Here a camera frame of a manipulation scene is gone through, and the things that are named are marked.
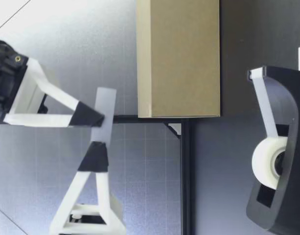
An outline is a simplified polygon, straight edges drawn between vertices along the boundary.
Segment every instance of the cardboard box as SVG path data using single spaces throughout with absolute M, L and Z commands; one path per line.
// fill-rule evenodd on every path
M 137 0 L 138 115 L 220 116 L 219 0 Z

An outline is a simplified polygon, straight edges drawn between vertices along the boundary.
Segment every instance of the brass screw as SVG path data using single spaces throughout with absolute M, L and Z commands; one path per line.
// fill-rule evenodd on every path
M 21 59 L 22 59 L 22 58 L 21 58 L 19 55 L 15 57 L 15 61 L 16 61 L 16 62 L 20 62 Z

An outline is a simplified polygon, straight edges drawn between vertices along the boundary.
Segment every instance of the tape roll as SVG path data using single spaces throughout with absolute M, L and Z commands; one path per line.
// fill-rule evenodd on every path
M 268 137 L 258 144 L 252 156 L 252 170 L 263 185 L 276 189 L 279 175 L 275 168 L 277 156 L 284 152 L 287 137 Z

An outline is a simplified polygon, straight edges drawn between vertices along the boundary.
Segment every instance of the black metal stand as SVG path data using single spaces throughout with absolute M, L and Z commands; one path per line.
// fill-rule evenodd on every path
M 181 141 L 181 217 L 182 235 L 191 234 L 191 159 L 193 155 L 194 123 L 196 119 L 182 118 L 138 118 L 138 116 L 119 115 L 114 116 L 114 123 L 164 123 L 173 134 Z M 175 131 L 168 126 L 169 123 L 181 123 L 182 134 L 178 136 Z

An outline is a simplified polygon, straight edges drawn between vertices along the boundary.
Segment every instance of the gray wall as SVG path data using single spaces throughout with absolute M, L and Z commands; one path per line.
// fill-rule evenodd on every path
M 252 153 L 264 136 L 260 115 L 197 124 L 195 234 L 268 234 L 246 216 L 254 183 Z
M 246 71 L 298 68 L 300 0 L 221 3 L 224 117 L 204 119 L 196 128 L 195 234 L 264 235 L 269 233 L 246 217 L 252 153 L 265 137 Z
M 0 24 L 25 2 L 0 5 Z M 114 88 L 115 113 L 136 115 L 135 8 L 135 0 L 31 0 L 0 39 L 39 60 L 74 97 L 93 106 L 98 86 Z M 52 99 L 46 105 L 70 112 Z M 29 235 L 48 234 L 89 141 L 89 128 L 0 126 L 0 208 Z M 180 235 L 180 141 L 163 124 L 119 124 L 109 154 L 127 235 Z M 95 192 L 90 178 L 79 203 L 97 203 Z M 0 235 L 22 234 L 0 213 Z

